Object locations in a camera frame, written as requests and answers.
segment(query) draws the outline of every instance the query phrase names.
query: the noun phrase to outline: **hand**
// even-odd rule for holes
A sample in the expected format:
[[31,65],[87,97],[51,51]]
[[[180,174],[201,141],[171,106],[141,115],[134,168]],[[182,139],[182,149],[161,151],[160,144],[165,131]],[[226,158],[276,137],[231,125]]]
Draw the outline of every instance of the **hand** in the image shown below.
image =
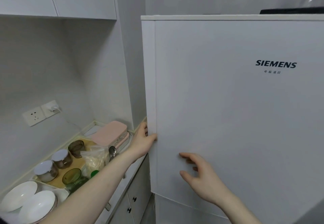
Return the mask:
[[187,159],[187,163],[197,165],[193,167],[193,170],[199,174],[197,178],[192,177],[186,171],[180,171],[180,175],[199,197],[220,207],[225,199],[232,195],[231,191],[215,173],[212,166],[201,156],[185,152],[181,152],[179,155]]
[[148,136],[147,123],[142,122],[127,150],[132,154],[134,159],[137,160],[148,153],[156,139],[157,134]]

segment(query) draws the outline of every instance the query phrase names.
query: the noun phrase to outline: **refrigerator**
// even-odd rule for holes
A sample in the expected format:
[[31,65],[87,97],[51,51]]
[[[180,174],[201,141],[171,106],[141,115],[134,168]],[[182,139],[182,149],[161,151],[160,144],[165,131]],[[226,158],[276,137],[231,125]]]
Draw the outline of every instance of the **refrigerator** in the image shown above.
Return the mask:
[[324,16],[142,16],[156,223],[229,224],[181,178],[200,154],[263,223],[324,198]]

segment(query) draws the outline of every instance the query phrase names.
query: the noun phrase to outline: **wooden tray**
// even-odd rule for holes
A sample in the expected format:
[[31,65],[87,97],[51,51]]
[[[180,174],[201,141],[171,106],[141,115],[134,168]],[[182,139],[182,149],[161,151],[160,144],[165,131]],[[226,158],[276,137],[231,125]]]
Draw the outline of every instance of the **wooden tray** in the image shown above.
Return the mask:
[[[89,149],[89,146],[96,145],[92,140],[89,140],[88,138],[85,138],[85,137],[76,137],[74,139],[74,141],[75,140],[82,140],[84,142],[84,145],[85,145],[87,151],[90,150]],[[68,168],[66,168],[66,169],[59,169],[59,174],[57,175],[57,177],[54,180],[52,180],[50,182],[47,182],[45,184],[50,185],[50,186],[54,186],[56,188],[61,188],[61,189],[65,188],[65,185],[62,182],[62,179],[63,179],[64,174],[66,172],[68,172],[70,169],[74,169],[74,168],[78,168],[78,169],[81,169],[82,170],[83,166],[86,163],[83,158],[75,158],[72,155],[71,155],[71,157],[73,159],[72,164]],[[36,175],[33,177],[33,179],[35,181],[41,182],[41,180]]]

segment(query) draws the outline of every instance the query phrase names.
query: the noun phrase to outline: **white jar lid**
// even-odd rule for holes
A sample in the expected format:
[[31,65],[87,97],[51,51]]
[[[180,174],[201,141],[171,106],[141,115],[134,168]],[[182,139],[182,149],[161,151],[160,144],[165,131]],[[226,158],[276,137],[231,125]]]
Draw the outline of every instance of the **white jar lid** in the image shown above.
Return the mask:
[[52,169],[53,161],[47,160],[36,165],[34,169],[35,175],[42,175]]
[[55,162],[61,161],[67,157],[69,152],[66,149],[62,149],[53,154],[52,160]]

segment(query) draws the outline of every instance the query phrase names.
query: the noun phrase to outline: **electrical outlet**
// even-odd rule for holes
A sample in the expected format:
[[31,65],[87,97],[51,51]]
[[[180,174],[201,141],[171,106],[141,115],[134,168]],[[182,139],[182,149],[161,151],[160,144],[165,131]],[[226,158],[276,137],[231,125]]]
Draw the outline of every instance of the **electrical outlet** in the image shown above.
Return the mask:
[[46,118],[48,118],[50,116],[53,116],[54,114],[60,112],[58,109],[55,109],[54,111],[49,109],[50,107],[54,107],[54,106],[58,107],[58,104],[57,104],[57,102],[55,100],[52,100],[51,102],[46,103],[46,104],[41,106],[41,108],[43,110],[43,113],[44,113]]
[[30,111],[23,113],[22,116],[29,127],[46,119],[40,107],[35,107],[34,109],[31,109]]

